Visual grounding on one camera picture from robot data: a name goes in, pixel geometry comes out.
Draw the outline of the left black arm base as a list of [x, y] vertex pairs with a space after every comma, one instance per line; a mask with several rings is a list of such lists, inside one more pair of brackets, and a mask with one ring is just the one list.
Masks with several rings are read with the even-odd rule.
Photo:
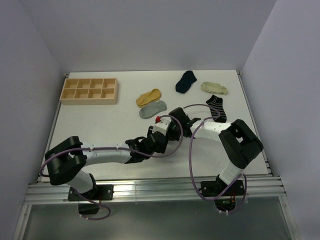
[[[78, 213], [89, 220], [102, 220], [111, 215], [111, 209], [103, 201], [113, 199], [114, 186], [112, 184], [98, 184], [86, 193], [79, 193], [74, 188], [69, 188], [68, 202], [78, 202]], [[100, 210], [106, 210], [105, 216], [95, 217]]]

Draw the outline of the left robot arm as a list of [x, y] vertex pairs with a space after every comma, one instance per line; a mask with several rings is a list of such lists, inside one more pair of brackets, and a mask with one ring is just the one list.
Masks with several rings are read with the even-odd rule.
[[49, 181], [53, 186], [67, 184], [86, 200], [91, 200], [96, 197], [98, 188], [93, 175], [82, 171], [83, 167], [106, 163], [140, 163], [155, 153], [163, 154], [167, 144], [168, 138], [159, 131], [103, 150], [98, 150], [93, 144], [83, 144], [78, 136], [71, 136], [45, 154], [46, 160], [55, 156], [46, 165]]

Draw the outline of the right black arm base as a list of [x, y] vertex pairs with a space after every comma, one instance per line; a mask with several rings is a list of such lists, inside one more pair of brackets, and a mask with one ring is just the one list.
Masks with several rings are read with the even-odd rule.
[[[201, 181], [199, 192], [203, 197], [216, 197], [218, 196], [227, 185], [218, 177], [216, 180]], [[237, 207], [236, 197], [243, 196], [247, 193], [247, 188], [242, 180], [236, 180], [233, 185], [222, 195], [226, 198], [219, 198], [214, 201], [215, 207], [222, 212], [234, 211]]]

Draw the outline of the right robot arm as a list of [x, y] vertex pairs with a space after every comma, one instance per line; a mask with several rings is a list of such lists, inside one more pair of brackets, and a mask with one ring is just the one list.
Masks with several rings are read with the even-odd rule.
[[228, 157], [228, 163], [217, 176], [216, 189], [222, 195], [229, 194], [234, 188], [234, 181], [244, 169], [263, 150], [264, 146], [256, 134], [241, 119], [233, 122], [215, 122], [209, 118], [190, 119], [183, 108], [178, 107], [169, 112], [173, 122], [179, 122], [183, 136], [190, 138], [188, 161], [189, 173], [194, 177], [192, 169], [192, 147], [195, 139], [207, 139], [219, 142]]

